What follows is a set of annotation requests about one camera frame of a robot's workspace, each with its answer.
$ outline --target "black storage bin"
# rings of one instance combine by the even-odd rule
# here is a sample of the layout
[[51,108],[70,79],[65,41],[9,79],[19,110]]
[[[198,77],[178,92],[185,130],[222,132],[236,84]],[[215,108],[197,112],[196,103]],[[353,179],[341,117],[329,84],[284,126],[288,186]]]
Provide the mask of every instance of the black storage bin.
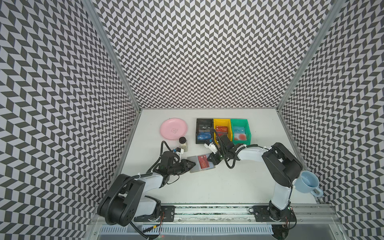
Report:
[[206,140],[198,140],[197,135],[199,133],[199,125],[210,125],[210,127],[214,127],[213,118],[198,118],[196,120],[196,144],[204,144]]

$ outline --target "blue mug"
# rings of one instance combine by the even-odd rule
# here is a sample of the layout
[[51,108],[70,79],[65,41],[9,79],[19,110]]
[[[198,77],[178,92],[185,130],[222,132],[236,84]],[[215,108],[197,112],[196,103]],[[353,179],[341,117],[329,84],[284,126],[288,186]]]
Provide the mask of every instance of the blue mug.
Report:
[[295,182],[296,190],[302,193],[312,193],[315,197],[322,197],[324,192],[319,188],[319,179],[310,171],[302,171]]

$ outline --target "black and white geometric pattern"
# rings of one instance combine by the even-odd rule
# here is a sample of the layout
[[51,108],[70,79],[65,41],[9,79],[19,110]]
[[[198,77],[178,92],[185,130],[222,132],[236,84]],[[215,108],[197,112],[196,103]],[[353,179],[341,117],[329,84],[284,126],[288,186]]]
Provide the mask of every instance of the black and white geometric pattern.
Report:
[[332,0],[93,0],[142,108],[275,107]]
[[383,1],[347,1],[283,109],[351,239],[384,239],[383,27]]
[[80,238],[135,111],[79,0],[0,9],[0,239]]

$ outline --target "black bottle cap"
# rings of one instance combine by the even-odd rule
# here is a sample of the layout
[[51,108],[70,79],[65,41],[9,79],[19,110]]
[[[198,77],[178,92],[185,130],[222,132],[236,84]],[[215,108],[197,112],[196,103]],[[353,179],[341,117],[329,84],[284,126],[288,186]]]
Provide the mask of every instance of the black bottle cap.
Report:
[[181,137],[179,138],[179,143],[183,144],[183,143],[186,143],[187,140],[185,139],[185,137]]

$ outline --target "white table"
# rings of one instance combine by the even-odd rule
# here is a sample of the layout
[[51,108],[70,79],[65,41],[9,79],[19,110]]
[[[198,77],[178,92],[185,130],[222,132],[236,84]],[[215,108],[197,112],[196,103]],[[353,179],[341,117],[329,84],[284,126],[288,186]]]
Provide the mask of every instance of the white table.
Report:
[[[292,150],[283,125],[275,109],[154,109],[143,110],[133,136],[122,174],[136,175],[145,173],[158,159],[160,154],[161,124],[169,118],[181,118],[188,124],[185,135],[188,143],[188,156],[210,153],[203,144],[195,144],[197,118],[245,118],[248,119],[252,138],[251,144],[271,146],[280,142]],[[174,149],[178,141],[168,141]],[[173,182],[177,176],[171,176]],[[216,168],[185,173],[173,184],[154,189],[147,195],[161,200],[162,203],[268,203],[273,195],[274,180],[264,163],[238,161],[233,169],[224,162]],[[293,189],[291,202],[294,204],[315,204],[311,194],[303,194]]]

